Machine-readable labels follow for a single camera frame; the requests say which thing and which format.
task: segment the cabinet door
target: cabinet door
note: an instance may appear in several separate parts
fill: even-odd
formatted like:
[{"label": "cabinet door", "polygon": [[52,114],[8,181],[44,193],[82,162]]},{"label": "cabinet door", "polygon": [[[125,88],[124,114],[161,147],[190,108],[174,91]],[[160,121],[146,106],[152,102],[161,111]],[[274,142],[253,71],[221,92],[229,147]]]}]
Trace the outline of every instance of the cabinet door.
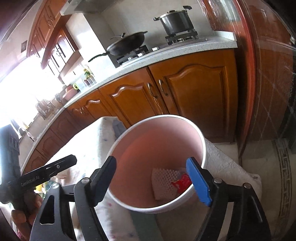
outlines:
[{"label": "cabinet door", "polygon": [[42,11],[39,17],[36,28],[39,33],[42,44],[46,46],[54,27],[45,9]]},{"label": "cabinet door", "polygon": [[147,68],[127,74],[99,90],[126,127],[151,116],[167,114]]},{"label": "cabinet door", "polygon": [[70,44],[63,30],[59,31],[57,41],[56,41],[56,49],[59,51],[65,63],[69,60],[71,55],[74,53],[74,48]]},{"label": "cabinet door", "polygon": [[36,150],[49,160],[63,146],[64,143],[61,141],[61,139],[58,138],[51,129],[49,129],[38,143]]},{"label": "cabinet door", "polygon": [[79,100],[78,103],[82,106],[82,111],[87,110],[95,120],[102,116],[116,116],[114,110],[111,109],[98,90],[88,94],[86,97]]},{"label": "cabinet door", "polygon": [[86,128],[95,121],[92,115],[87,111],[86,108],[81,107],[77,102],[70,105],[67,111],[77,121],[81,129]]},{"label": "cabinet door", "polygon": [[81,131],[81,127],[75,119],[67,112],[61,115],[51,125],[50,129],[66,144],[74,135]]},{"label": "cabinet door", "polygon": [[41,62],[41,59],[44,54],[44,46],[40,40],[40,36],[37,30],[34,32],[34,36],[32,38],[32,43],[31,43],[30,56],[33,54],[35,54],[40,59],[40,62]]},{"label": "cabinet door", "polygon": [[61,17],[59,13],[62,7],[64,6],[66,1],[64,0],[48,0],[45,4],[45,8],[48,12],[49,19],[52,22],[53,26],[55,26]]},{"label": "cabinet door", "polygon": [[35,170],[43,165],[45,165],[48,162],[48,159],[46,159],[42,154],[40,154],[39,151],[34,150],[25,169],[24,173],[28,173],[32,170]]},{"label": "cabinet door", "polygon": [[170,114],[194,122],[212,142],[232,142],[237,117],[233,50],[213,50],[151,65]]},{"label": "cabinet door", "polygon": [[56,77],[59,76],[59,71],[51,58],[47,61],[47,66],[45,68],[45,71],[47,71],[49,74],[53,74]]},{"label": "cabinet door", "polygon": [[65,62],[61,56],[60,51],[56,47],[54,47],[51,51],[51,59],[58,71],[61,72],[61,70],[65,66]]}]

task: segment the white speckled countertop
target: white speckled countertop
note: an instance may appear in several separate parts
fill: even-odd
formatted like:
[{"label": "white speckled countertop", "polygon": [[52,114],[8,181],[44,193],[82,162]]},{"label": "white speckled countertop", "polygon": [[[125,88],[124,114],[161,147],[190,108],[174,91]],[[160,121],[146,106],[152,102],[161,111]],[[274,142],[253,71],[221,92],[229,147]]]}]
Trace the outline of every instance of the white speckled countertop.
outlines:
[{"label": "white speckled countertop", "polygon": [[202,52],[202,51],[208,51],[208,50],[216,50],[216,49],[229,49],[229,48],[237,48],[237,42],[236,37],[234,33],[231,32],[224,32],[224,31],[214,31],[213,36],[206,37],[207,41],[200,42],[197,40],[192,40],[189,42],[181,42],[177,44],[173,44],[171,46],[168,46],[166,48],[151,52],[149,54],[146,54],[142,57],[136,58],[129,63],[122,65],[114,70],[114,72],[110,73],[110,76],[102,81],[99,81],[95,85],[91,86],[90,88],[86,89],[84,92],[78,93],[76,96],[74,96],[68,103],[62,107],[57,113],[54,115],[54,117],[50,120],[50,122],[45,126],[44,130],[38,135],[36,138],[36,141],[34,142],[25,162],[23,163],[21,167],[21,171],[23,172],[29,158],[31,157],[34,149],[36,148],[37,144],[43,137],[43,135],[46,133],[46,131],[49,129],[49,127],[52,125],[52,123],[58,118],[58,116],[71,104],[78,101],[82,97],[86,96],[88,93],[94,91],[95,89],[101,87],[102,85],[117,79],[125,74],[128,74],[130,72],[133,72],[137,69],[146,67],[148,65],[178,57],[181,55],[186,55],[190,53],[196,53],[196,52]]}]

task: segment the pan handle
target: pan handle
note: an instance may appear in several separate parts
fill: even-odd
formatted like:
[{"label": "pan handle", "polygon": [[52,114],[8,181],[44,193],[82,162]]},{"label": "pan handle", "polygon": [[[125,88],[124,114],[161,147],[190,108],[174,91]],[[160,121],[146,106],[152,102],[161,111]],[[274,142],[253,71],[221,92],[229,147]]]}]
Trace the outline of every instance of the pan handle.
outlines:
[{"label": "pan handle", "polygon": [[117,38],[117,37],[120,37],[120,38],[123,38],[125,36],[126,33],[122,33],[121,35],[115,35],[111,38],[109,38],[110,40],[113,39],[113,38]]},{"label": "pan handle", "polygon": [[93,60],[94,60],[95,58],[97,58],[97,57],[100,57],[100,56],[106,56],[106,55],[108,55],[109,53],[110,53],[110,52],[107,51],[106,53],[98,54],[98,55],[92,57],[92,58],[89,60],[89,62],[90,62],[90,61],[93,61]]}]

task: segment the human hand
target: human hand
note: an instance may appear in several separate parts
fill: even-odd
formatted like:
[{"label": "human hand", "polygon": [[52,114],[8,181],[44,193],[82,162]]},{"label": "human hand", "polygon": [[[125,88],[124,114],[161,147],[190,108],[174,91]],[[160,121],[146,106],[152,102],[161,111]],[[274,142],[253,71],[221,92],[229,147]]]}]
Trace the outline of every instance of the human hand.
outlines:
[{"label": "human hand", "polygon": [[27,221],[33,225],[34,220],[36,218],[36,215],[38,213],[38,210],[42,204],[42,197],[40,197],[39,194],[35,194],[35,203],[34,203],[34,209],[31,212],[31,215],[27,219],[24,212],[20,210],[12,210],[11,211],[11,217],[15,225],[17,226],[18,230],[22,234],[25,240],[29,241],[31,229],[29,228]]}]

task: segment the pot lid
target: pot lid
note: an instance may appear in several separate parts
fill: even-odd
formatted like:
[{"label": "pot lid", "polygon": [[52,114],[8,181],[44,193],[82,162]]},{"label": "pot lid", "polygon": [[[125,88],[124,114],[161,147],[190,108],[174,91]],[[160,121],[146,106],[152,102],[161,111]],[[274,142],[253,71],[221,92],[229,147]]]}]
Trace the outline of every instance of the pot lid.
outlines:
[{"label": "pot lid", "polygon": [[164,17],[166,17],[166,16],[168,16],[170,14],[174,14],[174,13],[177,13],[177,12],[186,12],[186,10],[178,10],[178,11],[176,11],[176,10],[170,10],[169,12],[161,15],[159,18],[164,18]]}]

